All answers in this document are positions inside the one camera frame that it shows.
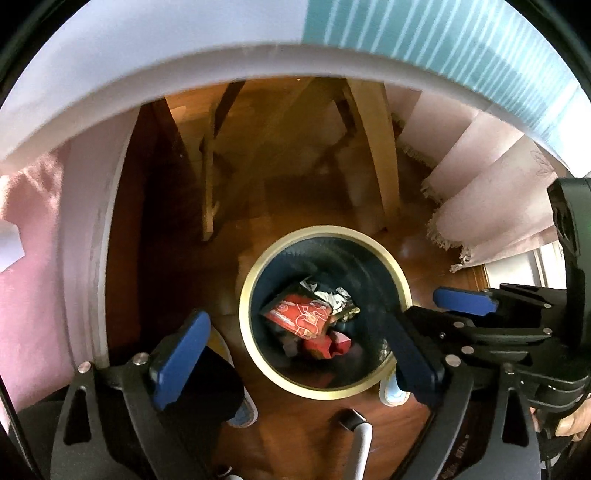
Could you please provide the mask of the right hand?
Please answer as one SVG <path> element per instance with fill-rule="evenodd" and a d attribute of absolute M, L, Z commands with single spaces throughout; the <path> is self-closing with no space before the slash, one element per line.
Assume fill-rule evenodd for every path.
<path fill-rule="evenodd" d="M 571 437 L 574 442 L 581 441 L 591 424 L 591 399 L 587 398 L 579 408 L 562 418 L 553 430 L 556 437 Z"/>

